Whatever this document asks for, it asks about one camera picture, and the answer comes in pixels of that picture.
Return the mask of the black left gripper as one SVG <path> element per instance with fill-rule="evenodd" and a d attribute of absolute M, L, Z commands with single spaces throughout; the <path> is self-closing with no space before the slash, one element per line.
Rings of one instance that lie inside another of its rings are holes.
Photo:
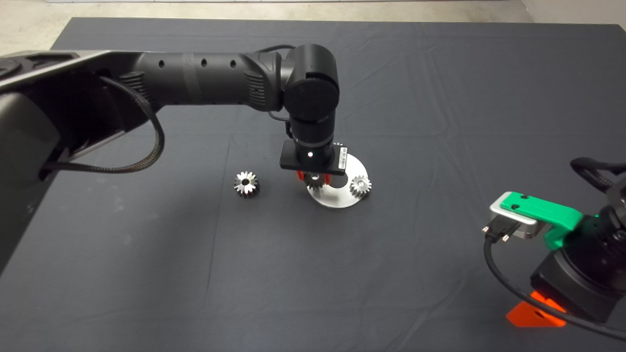
<path fill-rule="evenodd" d="M 337 143 L 327 143 L 319 148 L 309 148 L 295 141 L 285 141 L 280 152 L 280 167 L 297 170 L 299 180 L 305 173 L 323 174 L 324 185 L 330 185 L 332 176 L 346 173 L 347 147 Z"/>

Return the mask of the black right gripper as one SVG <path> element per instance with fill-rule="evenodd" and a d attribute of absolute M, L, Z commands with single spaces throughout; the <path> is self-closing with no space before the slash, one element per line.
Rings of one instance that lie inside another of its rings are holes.
<path fill-rule="evenodd" d="M 531 275 L 531 297 L 563 313 L 606 323 L 624 292 L 593 283 L 577 272 L 563 252 L 551 252 Z M 507 313 L 516 327 L 563 327 L 566 322 L 522 301 Z"/>

